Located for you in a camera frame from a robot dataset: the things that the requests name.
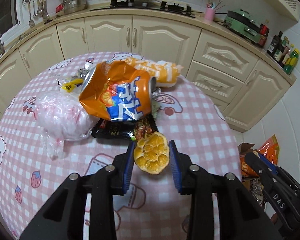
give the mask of black snack wrapper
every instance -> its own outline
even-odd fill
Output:
[[[155,124],[152,114],[131,122],[111,122],[100,119],[92,129],[92,137],[106,139],[127,139],[138,141],[141,138],[147,138],[158,128]]]

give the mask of bolt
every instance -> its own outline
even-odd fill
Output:
[[[191,171],[198,171],[198,170],[199,170],[199,166],[198,166],[198,165],[195,165],[195,164],[192,164],[192,165],[190,165],[189,169],[190,169]]]
[[[234,180],[235,179],[235,175],[233,173],[227,173],[226,174],[226,178],[229,180]]]
[[[115,170],[115,167],[113,165],[106,166],[106,171],[111,172],[111,171],[114,171],[114,170]]]
[[[76,179],[78,179],[78,178],[79,178],[78,173],[71,173],[71,174],[69,175],[69,179],[71,179],[71,180],[76,180]]]

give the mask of green appliance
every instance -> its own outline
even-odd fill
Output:
[[[260,41],[260,23],[244,10],[228,11],[223,26],[252,43],[258,44]]]

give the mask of window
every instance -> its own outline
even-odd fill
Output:
[[[0,4],[0,34],[4,34],[17,23],[16,0],[4,0]]]

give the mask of round table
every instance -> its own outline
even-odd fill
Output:
[[[65,142],[65,159],[51,160],[43,152],[33,109],[39,93],[59,90],[60,76],[72,76],[86,60],[102,62],[138,57],[131,53],[99,52],[58,63],[35,77],[13,98],[0,122],[0,212],[9,229],[19,238],[32,217],[72,172],[95,173],[126,151],[128,141],[96,140]],[[180,152],[208,172],[227,172],[241,177],[239,154],[232,132],[218,108],[201,90],[178,78],[162,89],[157,115],[159,132],[174,140]],[[89,237],[89,198],[85,212],[84,239]],[[133,168],[131,186],[125,196],[114,197],[118,239],[185,239],[182,222],[189,214],[190,196],[180,196],[170,168],[160,175]],[[218,208],[215,205],[215,239],[219,238]]]

